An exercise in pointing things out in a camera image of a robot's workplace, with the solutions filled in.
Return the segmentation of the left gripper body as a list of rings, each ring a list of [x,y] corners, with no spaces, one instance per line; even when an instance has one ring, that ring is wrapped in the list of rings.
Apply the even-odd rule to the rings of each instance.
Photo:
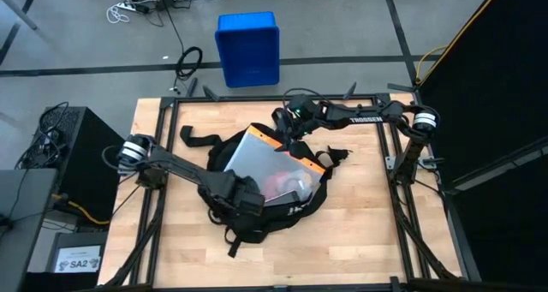
[[[265,196],[257,182],[250,176],[237,177],[233,205],[240,212],[260,216],[265,206]]]

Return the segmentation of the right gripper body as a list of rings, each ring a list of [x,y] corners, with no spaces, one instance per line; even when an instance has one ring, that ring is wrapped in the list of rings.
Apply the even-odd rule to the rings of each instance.
[[[271,117],[277,131],[286,137],[302,137],[313,130],[319,106],[305,94],[293,96],[282,108],[276,108]]]

